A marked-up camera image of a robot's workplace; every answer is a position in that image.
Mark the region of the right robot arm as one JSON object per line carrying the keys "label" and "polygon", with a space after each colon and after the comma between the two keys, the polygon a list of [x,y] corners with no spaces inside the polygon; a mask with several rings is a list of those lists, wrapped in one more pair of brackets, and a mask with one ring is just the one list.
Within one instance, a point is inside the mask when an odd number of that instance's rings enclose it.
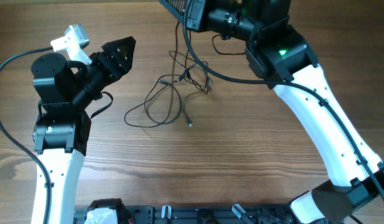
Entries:
{"label": "right robot arm", "polygon": [[245,43],[254,85],[266,85],[296,115],[323,160],[328,180],[289,203],[292,221],[340,223],[374,198],[384,202],[384,161],[363,140],[325,79],[306,39],[289,23],[289,1],[169,1],[189,32]]}

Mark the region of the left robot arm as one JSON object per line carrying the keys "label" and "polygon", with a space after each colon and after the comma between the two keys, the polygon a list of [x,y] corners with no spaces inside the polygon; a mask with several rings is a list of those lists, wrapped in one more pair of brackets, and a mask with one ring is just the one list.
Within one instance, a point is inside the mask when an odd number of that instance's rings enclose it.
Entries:
{"label": "left robot arm", "polygon": [[121,79],[133,64],[136,41],[107,42],[86,55],[74,37],[53,40],[53,52],[31,67],[40,96],[34,150],[47,173],[38,172],[33,223],[72,223],[78,179],[86,156],[91,116],[86,108]]}

